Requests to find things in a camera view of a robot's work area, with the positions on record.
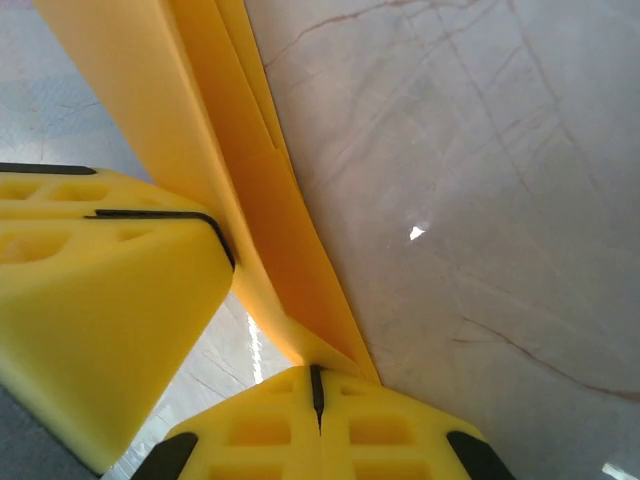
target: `white floor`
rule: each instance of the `white floor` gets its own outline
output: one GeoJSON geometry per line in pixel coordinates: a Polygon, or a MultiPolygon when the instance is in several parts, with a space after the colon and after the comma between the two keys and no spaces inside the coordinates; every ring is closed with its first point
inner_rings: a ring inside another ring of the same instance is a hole
{"type": "MultiPolygon", "coordinates": [[[[640,2],[246,3],[384,382],[521,480],[640,477],[640,2]]],[[[0,161],[144,178],[26,0],[0,0],[0,60],[0,161]]],[[[218,317],[114,477],[286,365],[233,298],[218,317]]]]}

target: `yellow plastic panel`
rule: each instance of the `yellow plastic panel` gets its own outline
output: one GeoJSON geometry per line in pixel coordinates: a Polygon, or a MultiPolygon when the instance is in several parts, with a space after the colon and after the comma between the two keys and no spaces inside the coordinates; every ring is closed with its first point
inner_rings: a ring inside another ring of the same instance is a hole
{"type": "MultiPolygon", "coordinates": [[[[292,368],[178,425],[167,439],[197,443],[177,480],[470,480],[447,435],[484,445],[474,427],[361,378],[320,378],[314,395],[310,370],[292,368]]],[[[512,478],[492,472],[476,478],[512,478]]]]}
{"type": "Polygon", "coordinates": [[[320,480],[320,435],[309,369],[291,368],[167,435],[198,436],[180,480],[320,480]]]}
{"type": "Polygon", "coordinates": [[[124,453],[227,294],[198,219],[0,222],[0,381],[97,472],[124,453]]]}
{"type": "Polygon", "coordinates": [[[6,172],[0,168],[0,219],[82,218],[96,209],[204,212],[185,198],[121,173],[6,172]]]}
{"type": "Polygon", "coordinates": [[[35,3],[154,180],[220,220],[234,291],[276,345],[377,382],[292,176],[242,1],[35,3]]]}

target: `marble surface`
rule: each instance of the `marble surface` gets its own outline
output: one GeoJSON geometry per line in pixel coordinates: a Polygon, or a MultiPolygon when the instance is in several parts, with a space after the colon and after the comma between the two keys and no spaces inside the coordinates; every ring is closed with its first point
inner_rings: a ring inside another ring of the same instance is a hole
{"type": "MultiPolygon", "coordinates": [[[[246,3],[384,382],[519,479],[640,477],[640,2],[246,3]]],[[[0,161],[145,178],[29,2],[0,40],[0,161]]],[[[286,366],[234,298],[216,321],[111,478],[286,366]]]]}

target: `yellow foam edge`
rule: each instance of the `yellow foam edge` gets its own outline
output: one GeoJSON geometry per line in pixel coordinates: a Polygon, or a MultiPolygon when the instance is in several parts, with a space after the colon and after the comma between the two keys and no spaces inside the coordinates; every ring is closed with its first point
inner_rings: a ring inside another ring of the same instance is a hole
{"type": "Polygon", "coordinates": [[[154,181],[219,220],[238,260],[233,291],[276,346],[378,383],[293,176],[242,1],[34,3],[154,181]]]}

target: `glossy surface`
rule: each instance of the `glossy surface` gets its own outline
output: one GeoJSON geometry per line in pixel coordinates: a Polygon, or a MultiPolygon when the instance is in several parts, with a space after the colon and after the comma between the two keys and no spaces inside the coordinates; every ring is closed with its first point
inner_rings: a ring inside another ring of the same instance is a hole
{"type": "MultiPolygon", "coordinates": [[[[640,4],[247,6],[386,385],[476,425],[519,479],[639,477],[640,4]]],[[[0,39],[0,161],[144,176],[27,2],[0,1],[0,39]]],[[[254,382],[266,342],[229,302],[114,476],[254,382]]]]}

